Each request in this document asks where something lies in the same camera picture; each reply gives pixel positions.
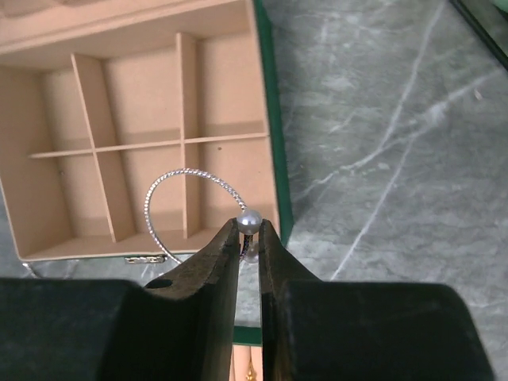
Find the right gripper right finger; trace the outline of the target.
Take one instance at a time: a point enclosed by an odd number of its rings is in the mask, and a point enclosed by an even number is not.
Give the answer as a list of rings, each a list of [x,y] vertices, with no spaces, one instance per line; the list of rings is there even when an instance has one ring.
[[[266,380],[492,380],[464,300],[440,283],[320,280],[259,232]]]

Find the green jewelry box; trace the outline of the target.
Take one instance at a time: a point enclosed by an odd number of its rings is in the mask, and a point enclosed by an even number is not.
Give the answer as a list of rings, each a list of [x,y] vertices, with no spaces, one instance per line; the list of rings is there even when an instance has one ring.
[[[1,188],[21,260],[156,262],[144,200],[189,167],[293,226],[271,23],[259,1],[4,1]],[[183,181],[202,227],[183,228]],[[174,253],[206,245],[238,205],[178,175],[151,215]]]

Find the green jewelry tray insert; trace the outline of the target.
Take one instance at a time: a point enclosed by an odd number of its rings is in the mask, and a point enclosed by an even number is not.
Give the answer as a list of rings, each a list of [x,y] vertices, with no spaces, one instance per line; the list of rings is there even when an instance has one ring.
[[[235,326],[229,380],[263,381],[262,348],[260,328]]]

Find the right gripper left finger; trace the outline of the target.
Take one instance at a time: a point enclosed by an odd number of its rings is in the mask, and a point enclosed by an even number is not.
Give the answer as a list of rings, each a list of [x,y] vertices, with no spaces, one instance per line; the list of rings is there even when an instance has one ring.
[[[4,380],[226,380],[239,229],[145,287],[120,279],[3,279]]]

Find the silver pearl bangle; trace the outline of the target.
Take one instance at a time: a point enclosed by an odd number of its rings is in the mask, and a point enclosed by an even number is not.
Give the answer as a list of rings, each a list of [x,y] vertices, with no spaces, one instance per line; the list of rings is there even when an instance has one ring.
[[[205,180],[208,180],[212,183],[217,184],[221,189],[226,191],[230,197],[233,198],[234,202],[238,205],[241,212],[239,216],[236,218],[237,223],[239,224],[240,233],[244,235],[244,243],[243,248],[241,249],[240,259],[244,259],[245,255],[248,252],[248,248],[251,246],[251,242],[253,236],[256,235],[260,231],[261,223],[263,222],[263,218],[257,210],[249,209],[247,204],[243,200],[243,198],[239,195],[239,193],[231,187],[225,180],[213,175],[207,171],[199,170],[196,168],[183,167],[179,169],[175,169],[169,171],[159,178],[157,178],[152,185],[148,188],[148,191],[145,195],[144,200],[144,219],[146,221],[146,225],[148,227],[148,233],[155,241],[156,245],[161,249],[164,254],[165,260],[172,260],[176,264],[181,264],[182,261],[178,259],[165,245],[165,243],[160,239],[152,221],[151,215],[151,204],[152,197],[155,194],[155,191],[158,186],[160,186],[163,181],[170,179],[171,177],[175,177],[177,175],[185,175],[185,176],[195,176]],[[202,227],[202,215],[201,215],[201,206],[202,201],[200,196],[198,195],[199,189],[199,181],[192,180],[187,182],[183,181],[183,194],[184,194],[184,204],[183,204],[183,228],[184,228],[184,236],[190,237],[195,234]]]
[[[44,276],[39,274],[29,263],[23,262],[22,266],[26,269],[26,271],[35,279],[43,279]]]

